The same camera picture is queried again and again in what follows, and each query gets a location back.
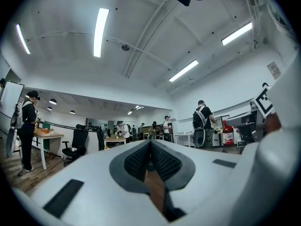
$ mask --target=black shirt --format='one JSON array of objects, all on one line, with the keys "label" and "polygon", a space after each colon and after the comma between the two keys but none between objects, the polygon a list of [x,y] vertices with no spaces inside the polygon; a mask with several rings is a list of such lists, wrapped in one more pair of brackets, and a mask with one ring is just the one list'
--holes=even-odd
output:
[{"label": "black shirt", "polygon": [[210,122],[210,118],[209,118],[209,115],[212,115],[212,112],[211,110],[209,109],[209,107],[205,106],[201,113],[204,115],[204,117],[207,119],[207,122],[206,122],[206,125],[204,126],[204,129],[212,129],[211,127],[211,122]]},{"label": "black shirt", "polygon": [[22,107],[22,120],[24,121],[24,124],[29,124],[34,127],[34,124],[31,124],[31,122],[34,122],[36,120],[37,115],[32,102],[29,99],[25,99],[22,104],[24,105],[28,101],[30,102],[30,104]]}]

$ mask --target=black cap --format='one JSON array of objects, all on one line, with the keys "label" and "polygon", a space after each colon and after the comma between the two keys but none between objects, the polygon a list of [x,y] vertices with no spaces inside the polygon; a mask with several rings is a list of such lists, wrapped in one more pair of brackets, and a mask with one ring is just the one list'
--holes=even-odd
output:
[{"label": "black cap", "polygon": [[36,90],[28,92],[27,95],[31,98],[36,98],[37,100],[40,100],[39,94]]}]

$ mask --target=ketchup bottle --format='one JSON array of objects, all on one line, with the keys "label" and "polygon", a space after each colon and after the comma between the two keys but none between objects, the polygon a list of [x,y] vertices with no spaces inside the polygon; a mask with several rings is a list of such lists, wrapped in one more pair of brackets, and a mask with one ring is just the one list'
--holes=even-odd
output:
[{"label": "ketchup bottle", "polygon": [[225,146],[234,145],[234,129],[231,126],[225,126],[225,121],[223,121],[224,128],[222,129],[222,138]]}]

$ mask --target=office chair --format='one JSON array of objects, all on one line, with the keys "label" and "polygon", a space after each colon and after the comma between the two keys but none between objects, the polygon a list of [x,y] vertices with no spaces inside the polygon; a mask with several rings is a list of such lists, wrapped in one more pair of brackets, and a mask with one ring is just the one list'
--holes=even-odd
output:
[{"label": "office chair", "polygon": [[104,150],[104,132],[102,132],[101,128],[97,130],[97,138],[98,138],[98,150],[102,151]]},{"label": "office chair", "polygon": [[64,167],[67,166],[69,163],[73,162],[74,160],[78,159],[80,156],[85,155],[86,153],[86,138],[88,137],[89,132],[86,129],[86,126],[82,125],[76,125],[76,128],[73,132],[73,140],[72,140],[72,146],[76,148],[76,151],[72,151],[71,148],[68,148],[67,143],[69,141],[62,141],[62,143],[65,143],[66,148],[62,150],[62,152],[66,155],[71,157],[69,161],[64,162]]}]

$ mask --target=fluorescent light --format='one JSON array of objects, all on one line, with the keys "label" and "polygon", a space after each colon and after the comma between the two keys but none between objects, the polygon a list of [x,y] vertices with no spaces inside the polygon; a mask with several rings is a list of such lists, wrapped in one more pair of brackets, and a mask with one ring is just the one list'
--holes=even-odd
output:
[{"label": "fluorescent light", "polygon": [[100,57],[102,50],[102,42],[103,42],[103,31],[105,22],[107,20],[109,14],[109,10],[105,8],[100,8],[98,11],[95,34],[94,34],[94,56]]},{"label": "fluorescent light", "polygon": [[22,44],[23,44],[23,46],[24,46],[24,49],[26,50],[26,52],[27,52],[28,54],[30,54],[30,51],[29,51],[29,49],[28,49],[28,47],[27,47],[27,44],[26,44],[26,42],[25,42],[25,40],[24,40],[24,37],[23,37],[23,34],[22,34],[22,32],[21,32],[21,28],[20,28],[20,25],[19,25],[19,24],[17,24],[17,31],[18,31],[19,37],[20,37],[20,39],[21,39],[21,42],[22,42]]},{"label": "fluorescent light", "polygon": [[251,30],[253,28],[252,23],[248,23],[247,25],[243,26],[242,28],[238,29],[234,33],[230,34],[228,37],[222,40],[222,44],[225,46],[226,44],[230,43],[232,40],[238,38],[240,35],[244,34],[245,32]]},{"label": "fluorescent light", "polygon": [[169,81],[170,82],[174,82],[176,79],[178,79],[180,76],[182,76],[183,74],[185,74],[187,71],[191,70],[196,65],[198,65],[198,61],[193,60],[192,63],[190,63],[188,66],[186,66],[180,72],[178,72],[173,78],[169,79]]}]

